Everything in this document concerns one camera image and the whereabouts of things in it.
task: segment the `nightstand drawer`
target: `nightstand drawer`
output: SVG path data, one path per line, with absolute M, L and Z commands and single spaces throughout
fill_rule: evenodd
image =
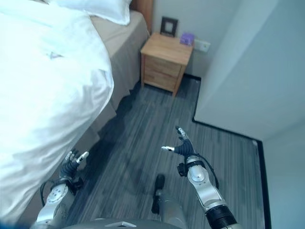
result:
M 145 56 L 145 68 L 154 69 L 156 72 L 164 73 L 177 78 L 181 65 L 155 57 Z
M 175 88 L 177 79 L 169 75 L 156 72 L 150 68 L 145 68 L 144 82 L 172 92 Z

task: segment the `wall outlet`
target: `wall outlet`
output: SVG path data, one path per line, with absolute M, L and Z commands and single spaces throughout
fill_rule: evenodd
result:
M 195 39 L 195 50 L 199 50 L 202 52 L 208 52 L 211 43 L 205 42 L 204 40 Z

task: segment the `white pillow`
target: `white pillow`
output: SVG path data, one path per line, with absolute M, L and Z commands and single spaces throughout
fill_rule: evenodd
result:
M 129 5 L 132 0 L 45 0 L 49 4 L 56 4 L 76 10 L 83 10 L 110 20 L 119 25 L 128 25 L 130 22 Z

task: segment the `picture frame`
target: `picture frame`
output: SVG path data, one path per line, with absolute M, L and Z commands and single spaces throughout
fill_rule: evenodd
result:
M 177 25 L 178 25 L 177 19 L 162 17 L 160 34 L 169 37 L 175 37 Z

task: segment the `black cable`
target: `black cable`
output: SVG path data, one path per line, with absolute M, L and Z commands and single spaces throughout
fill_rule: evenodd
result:
M 212 172 L 212 174 L 213 174 L 213 176 L 214 176 L 214 178 L 215 178 L 215 186 L 216 186 L 217 189 L 219 189 L 219 182 L 218 182 L 218 179 L 217 179 L 217 176 L 216 176 L 216 174 L 215 174 L 215 172 L 214 172 L 213 167 L 210 165 L 210 163 L 207 161 L 207 159 L 205 159 L 205 158 L 204 158 L 203 156 L 201 156 L 200 154 L 196 154 L 196 156 L 202 158 L 202 159 L 207 163 L 208 167 L 210 168 L 210 171 Z
M 43 184 L 40 186 L 40 199 L 41 199 L 41 203 L 42 203 L 42 206 L 44 207 L 45 206 L 45 203 L 44 203 L 44 199 L 43 199 L 43 190 L 44 190 L 44 187 L 46 186 L 46 184 L 50 182 L 52 184 L 55 184 L 54 181 L 52 180 L 47 180 L 45 182 L 43 182 Z

